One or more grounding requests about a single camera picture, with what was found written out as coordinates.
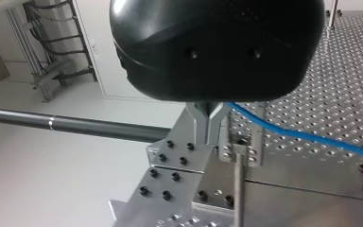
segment cable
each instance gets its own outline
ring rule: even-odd
[[[89,74],[89,73],[93,73],[93,69],[91,69],[91,68],[83,69],[83,70],[77,71],[72,74],[60,74],[60,75],[57,75],[56,77],[54,77],[53,79],[71,79],[71,78],[75,78],[75,77]]]
[[[54,42],[70,40],[70,39],[75,39],[75,38],[82,38],[82,35],[66,36],[66,37],[61,37],[61,38],[54,39],[54,40],[41,40],[41,42],[43,42],[45,44],[52,44]]]
[[[54,4],[54,5],[49,5],[49,6],[37,6],[34,3],[25,3],[25,5],[31,6],[35,9],[55,9],[55,8],[61,8],[67,4],[71,3],[71,0],[67,0],[64,2],[60,2],[58,4]]]
[[[38,35],[35,34],[35,32],[33,32],[31,30],[31,35],[34,37],[34,39],[36,39],[37,41],[40,42],[41,46],[43,47],[43,49],[45,49],[48,53],[53,54],[53,55],[57,55],[57,56],[65,56],[65,55],[72,55],[72,54],[85,54],[86,52],[84,50],[73,50],[73,51],[67,51],[67,52],[56,52],[52,49],[50,49],[41,39],[41,37],[39,37]]]
[[[64,19],[57,19],[57,18],[52,18],[52,17],[48,17],[48,16],[44,16],[42,15],[37,9],[35,8],[31,8],[31,10],[34,11],[35,14],[37,14],[38,16],[40,16],[41,18],[48,20],[48,21],[52,21],[52,22],[69,22],[69,21],[73,21],[74,18],[73,17],[69,17],[69,18],[64,18]]]
[[[330,146],[334,146],[334,147],[338,147],[338,148],[344,148],[349,151],[355,152],[357,154],[363,155],[363,148],[360,148],[360,147],[357,147],[354,145],[350,145],[350,144],[347,144],[347,143],[344,143],[341,141],[337,141],[334,139],[314,135],[314,134],[309,134],[309,133],[305,133],[305,132],[301,132],[301,131],[286,130],[279,126],[275,126],[273,124],[268,123],[267,121],[261,119],[260,117],[254,115],[253,113],[250,113],[249,111],[240,107],[239,105],[235,104],[234,102],[228,102],[227,105],[229,105],[230,107],[239,111],[241,114],[246,116],[249,120],[251,120],[253,123],[258,124],[258,125],[264,127],[264,129],[267,129],[269,131],[274,131],[278,134],[297,137],[297,138],[301,138],[301,139],[305,139],[305,140],[311,140],[311,141],[319,142],[319,143],[322,143],[325,145],[330,145]]]

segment floor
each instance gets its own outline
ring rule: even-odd
[[[29,84],[0,83],[0,108],[171,128],[175,103],[104,99],[75,82],[50,103]],[[148,167],[145,143],[0,124],[0,226],[112,226]]]

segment metal rod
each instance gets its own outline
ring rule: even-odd
[[[19,41],[20,46],[25,54],[28,65],[31,69],[31,74],[36,77],[43,74],[42,68],[40,66],[40,62],[35,54],[30,40],[26,36],[26,33],[23,31],[23,24],[20,22],[20,18],[17,14],[15,8],[7,9],[5,13],[8,16],[11,27],[13,28],[14,34],[16,35],[17,40]]]
[[[0,83],[28,83],[28,84],[33,84],[32,82],[27,82],[27,81],[13,81],[13,80],[0,80]]]
[[[167,128],[7,110],[0,110],[0,123],[147,143],[162,140],[170,132]]]
[[[245,201],[245,156],[235,154],[234,165],[234,227],[244,226],[244,201]]]
[[[338,0],[333,0],[332,8],[331,8],[331,17],[329,18],[329,25],[328,25],[328,28],[331,30],[335,29],[337,4],[338,4]]]

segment silver metal plate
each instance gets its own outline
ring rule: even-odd
[[[363,226],[361,200],[261,183],[246,183],[245,189],[244,226]],[[225,204],[224,198],[233,195],[233,164],[212,156],[199,190],[208,193],[208,200],[195,196],[195,217],[210,220],[216,226],[232,226],[233,208]]]
[[[174,182],[171,174],[175,171],[159,168],[157,170],[157,178],[152,178],[148,173],[144,176],[123,209],[122,215],[118,217],[115,227],[182,227],[192,221],[191,200],[196,193],[201,175],[179,172],[181,178]],[[142,186],[149,190],[146,196],[140,195],[138,191]],[[170,201],[162,198],[165,190],[172,195]]]
[[[363,16],[339,18],[334,31],[324,31],[302,85],[271,101],[267,119],[363,147]],[[249,136],[251,122],[233,112],[231,133]],[[263,167],[250,170],[251,181],[363,199],[363,156],[270,131],[264,145]]]
[[[193,143],[194,141],[194,121],[186,110],[181,113],[172,131],[166,137],[166,140],[172,140],[174,147],[168,148],[166,143],[163,143],[152,161],[153,166],[202,173],[209,155],[215,147],[201,144],[194,145],[193,150],[187,148],[187,143]],[[164,162],[160,160],[159,155],[161,154],[166,156]],[[181,157],[187,159],[186,165],[181,164]]]

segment vertical metal post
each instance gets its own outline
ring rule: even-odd
[[[228,114],[228,112],[232,108],[225,103],[218,103],[214,110],[209,115],[208,122],[208,137],[207,144],[208,145],[218,145],[219,142],[219,133],[220,133],[220,124],[222,119]]]
[[[252,104],[255,107],[255,113],[263,120],[267,118],[267,103],[255,102]],[[257,124],[251,124],[251,150],[249,152],[249,166],[256,167],[262,164],[262,153],[265,139],[265,130]]]
[[[329,18],[329,25],[328,25],[328,28],[331,30],[335,29],[337,4],[338,4],[338,0],[333,0],[332,8],[331,8],[331,17]]]
[[[187,102],[185,108],[194,120],[194,143],[205,144],[208,130],[208,114],[203,110],[202,103]]]
[[[26,33],[23,31],[23,25],[20,21],[19,16],[17,15],[16,9],[7,9],[5,13],[8,16],[14,34],[16,35],[16,38],[19,41],[20,46],[22,47],[23,53],[26,56],[26,60],[31,69],[31,74],[34,77],[41,76],[43,74],[43,69],[40,66],[40,62],[38,61],[37,55],[35,54],[32,45],[28,37],[26,36]]]
[[[245,201],[245,155],[235,154],[234,165],[234,227],[244,226],[244,201]]]
[[[90,58],[90,52],[88,51],[87,44],[84,41],[84,38],[86,38],[86,37],[84,37],[82,34],[81,26],[80,26],[80,23],[78,20],[78,15],[76,13],[76,9],[75,9],[75,5],[73,4],[73,1],[69,2],[69,6],[70,6],[70,10],[72,10],[72,14],[75,19],[74,21],[75,21],[76,27],[78,29],[78,34],[82,35],[82,37],[80,39],[81,39],[82,48],[85,51],[85,57],[87,58],[88,67],[90,69],[93,69],[92,72],[93,72],[94,81],[97,82],[95,69],[93,67],[93,62],[91,61],[91,58]]]
[[[37,58],[37,55],[32,48],[31,42],[26,36],[26,32],[23,30],[23,24],[20,21],[19,15],[15,8],[7,9],[5,11],[7,17],[9,19],[10,25],[13,28],[14,34],[19,41],[20,47],[25,54],[28,66],[30,67],[31,74],[34,77],[34,82],[37,83],[39,77],[43,76],[43,69],[40,65],[40,61]],[[52,99],[52,93],[49,91],[48,85],[44,84],[40,86],[41,91],[43,92],[44,101],[50,101]]]

